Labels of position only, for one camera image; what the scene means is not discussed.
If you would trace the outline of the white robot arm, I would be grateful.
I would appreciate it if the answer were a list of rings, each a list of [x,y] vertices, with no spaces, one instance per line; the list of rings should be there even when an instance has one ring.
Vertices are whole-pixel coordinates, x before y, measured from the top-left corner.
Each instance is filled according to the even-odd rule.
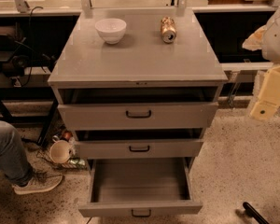
[[[244,41],[242,48],[260,50],[262,57],[273,63],[255,80],[249,113],[252,119],[270,119],[280,107],[280,7],[265,25]]]

